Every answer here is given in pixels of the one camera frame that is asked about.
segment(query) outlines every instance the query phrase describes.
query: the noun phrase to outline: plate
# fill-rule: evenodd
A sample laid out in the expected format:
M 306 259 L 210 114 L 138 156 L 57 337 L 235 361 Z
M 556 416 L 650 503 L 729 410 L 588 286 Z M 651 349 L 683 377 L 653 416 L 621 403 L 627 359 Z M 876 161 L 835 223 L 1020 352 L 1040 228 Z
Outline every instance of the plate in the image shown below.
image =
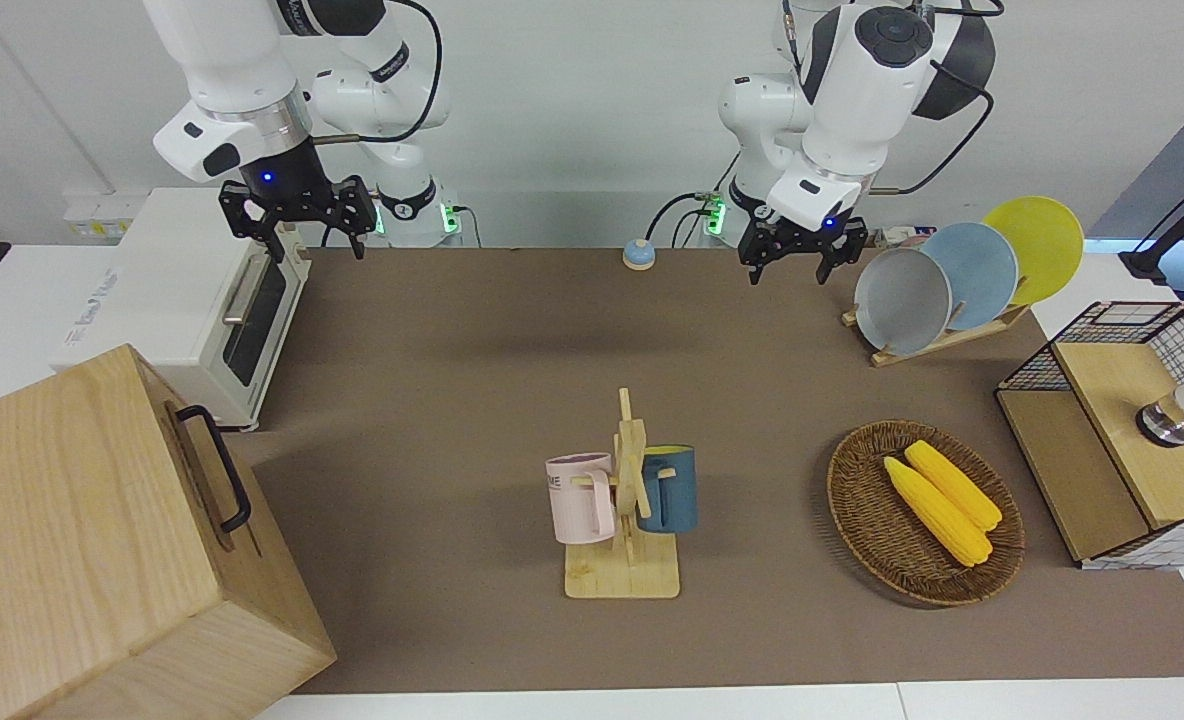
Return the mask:
M 1023 282 L 1014 291 L 1017 306 L 1030 306 L 1063 290 L 1081 266 L 1081 221 L 1058 200 L 1016 197 L 996 206 L 984 224 L 1005 236 L 1018 258 Z
M 863 268 L 854 288 L 854 319 L 867 342 L 893 355 L 925 351 L 948 327 L 948 275 L 920 250 L 895 247 Z
M 886 455 L 918 439 L 938 448 L 1000 507 L 987 561 L 964 568 L 925 529 L 884 474 Z M 863 568 L 889 587 L 937 606 L 970 605 L 1003 591 L 1023 564 L 1023 520 L 1009 488 L 979 454 L 938 427 L 882 420 L 854 430 L 828 465 L 828 504 L 836 531 Z
M 987 324 L 1005 311 L 1018 284 L 1018 259 L 1005 237 L 982 223 L 958 223 L 920 247 L 948 275 L 952 301 L 964 302 L 948 322 L 953 332 Z

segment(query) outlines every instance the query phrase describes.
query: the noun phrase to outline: brown table mat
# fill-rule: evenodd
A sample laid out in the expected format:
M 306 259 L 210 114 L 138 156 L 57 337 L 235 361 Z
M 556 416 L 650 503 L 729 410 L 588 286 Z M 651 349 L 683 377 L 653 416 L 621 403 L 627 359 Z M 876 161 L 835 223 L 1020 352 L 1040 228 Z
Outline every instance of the brown table mat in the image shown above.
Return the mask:
M 1075 570 L 991 391 L 1043 342 L 1011 332 L 875 369 L 842 327 L 860 270 L 612 250 L 314 255 L 255 464 L 339 650 L 301 692 L 798 684 L 1184 675 L 1184 584 Z M 561 592 L 546 457 L 609 451 L 616 388 L 655 443 L 697 448 L 700 528 L 673 602 Z M 900 605 L 854 564 L 825 497 L 857 425 L 969 443 L 1027 523 L 1008 591 Z

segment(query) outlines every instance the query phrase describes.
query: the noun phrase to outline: woven tray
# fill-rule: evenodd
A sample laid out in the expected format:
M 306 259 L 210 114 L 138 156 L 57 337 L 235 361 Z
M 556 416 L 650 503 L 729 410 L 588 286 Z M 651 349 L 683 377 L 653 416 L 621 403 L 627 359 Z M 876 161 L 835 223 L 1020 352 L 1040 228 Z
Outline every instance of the woven tray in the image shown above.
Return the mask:
M 918 439 L 928 442 L 974 480 L 1002 521 L 987 534 L 993 553 L 964 568 L 903 502 L 881 459 Z M 897 592 L 931 605 L 957 606 L 1000 592 L 1023 562 L 1023 521 L 1009 488 L 986 462 L 942 430 L 908 420 L 883 420 L 854 430 L 828 465 L 828 504 L 839 536 L 867 570 Z

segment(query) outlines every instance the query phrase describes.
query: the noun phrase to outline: mug rack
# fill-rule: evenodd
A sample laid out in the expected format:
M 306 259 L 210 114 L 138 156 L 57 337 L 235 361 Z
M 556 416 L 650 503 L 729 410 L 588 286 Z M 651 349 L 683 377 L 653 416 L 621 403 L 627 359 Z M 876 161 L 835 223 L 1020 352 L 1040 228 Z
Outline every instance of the mug rack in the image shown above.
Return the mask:
M 637 528 L 637 512 L 652 509 L 642 477 L 646 424 L 632 417 L 632 398 L 619 388 L 619 432 L 614 433 L 614 538 L 565 546 L 565 593 L 575 600 L 668 600 L 680 594 L 675 534 Z M 584 480 L 591 483 L 592 478 Z

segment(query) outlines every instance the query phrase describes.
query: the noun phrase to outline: pink mug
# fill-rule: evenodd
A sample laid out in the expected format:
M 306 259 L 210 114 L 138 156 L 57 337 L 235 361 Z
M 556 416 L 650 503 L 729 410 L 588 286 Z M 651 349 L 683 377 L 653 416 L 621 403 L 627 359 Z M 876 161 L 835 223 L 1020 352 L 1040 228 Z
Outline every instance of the pink mug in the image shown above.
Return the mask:
M 564 455 L 547 461 L 547 497 L 560 544 L 592 544 L 614 536 L 607 452 Z

